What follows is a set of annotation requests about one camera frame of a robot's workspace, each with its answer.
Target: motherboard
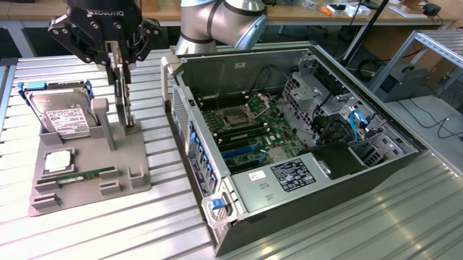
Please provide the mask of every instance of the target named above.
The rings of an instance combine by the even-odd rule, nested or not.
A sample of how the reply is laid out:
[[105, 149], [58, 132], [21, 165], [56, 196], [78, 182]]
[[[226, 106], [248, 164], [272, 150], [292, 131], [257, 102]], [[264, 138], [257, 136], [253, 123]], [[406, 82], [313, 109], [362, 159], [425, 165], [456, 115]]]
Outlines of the motherboard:
[[294, 157], [306, 147], [272, 101], [252, 93], [241, 105], [217, 100], [201, 111], [232, 174]]

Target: power supply label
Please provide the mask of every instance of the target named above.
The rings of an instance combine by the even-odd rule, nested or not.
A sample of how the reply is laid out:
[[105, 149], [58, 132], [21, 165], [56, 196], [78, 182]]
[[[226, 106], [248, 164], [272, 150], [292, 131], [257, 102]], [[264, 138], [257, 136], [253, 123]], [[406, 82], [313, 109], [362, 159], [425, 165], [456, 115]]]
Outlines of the power supply label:
[[89, 131], [81, 108], [46, 111], [46, 116], [60, 135]]
[[314, 178], [300, 159], [276, 165], [270, 167], [270, 170], [285, 192], [293, 191], [314, 182]]

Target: robotiq logo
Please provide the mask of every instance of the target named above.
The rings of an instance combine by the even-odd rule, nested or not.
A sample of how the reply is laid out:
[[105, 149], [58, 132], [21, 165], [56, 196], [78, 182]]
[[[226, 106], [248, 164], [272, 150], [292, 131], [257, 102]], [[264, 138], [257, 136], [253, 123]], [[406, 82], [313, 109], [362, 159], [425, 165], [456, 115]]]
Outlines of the robotiq logo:
[[86, 17], [92, 17], [94, 15], [124, 16], [124, 12], [122, 11], [117, 11], [117, 12], [92, 12], [92, 11], [86, 11]]

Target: hard drive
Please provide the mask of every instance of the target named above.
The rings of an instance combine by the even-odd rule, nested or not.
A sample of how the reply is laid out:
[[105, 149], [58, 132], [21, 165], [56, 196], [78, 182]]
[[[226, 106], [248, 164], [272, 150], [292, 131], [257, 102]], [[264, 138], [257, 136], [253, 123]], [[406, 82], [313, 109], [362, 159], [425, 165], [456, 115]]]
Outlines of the hard drive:
[[98, 125], [90, 110], [89, 81], [48, 85], [33, 82], [26, 86], [20, 82], [18, 89], [46, 133], [56, 132], [61, 139], [89, 136], [89, 127]]

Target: metal rack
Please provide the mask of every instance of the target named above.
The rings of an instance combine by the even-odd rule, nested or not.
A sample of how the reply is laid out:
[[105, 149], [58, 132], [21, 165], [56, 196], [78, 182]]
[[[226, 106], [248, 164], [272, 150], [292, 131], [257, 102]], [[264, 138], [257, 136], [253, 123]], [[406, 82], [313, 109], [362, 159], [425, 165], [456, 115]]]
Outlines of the metal rack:
[[437, 94], [453, 84], [456, 79], [463, 75], [463, 31], [458, 30], [422, 30], [413, 31], [408, 36], [408, 39], [398, 48], [397, 53], [386, 64], [385, 68], [377, 73], [372, 82], [369, 83], [368, 88], [372, 93], [376, 93], [378, 87], [381, 86], [382, 81], [385, 80], [392, 67], [397, 64], [401, 57], [405, 55], [408, 50], [412, 48], [414, 41], [418, 41], [425, 48], [420, 51], [413, 57], [410, 63], [416, 64], [421, 59], [425, 51], [428, 49], [433, 50], [441, 55], [448, 61], [450, 61], [458, 69], [445, 82], [442, 88], [438, 90]]

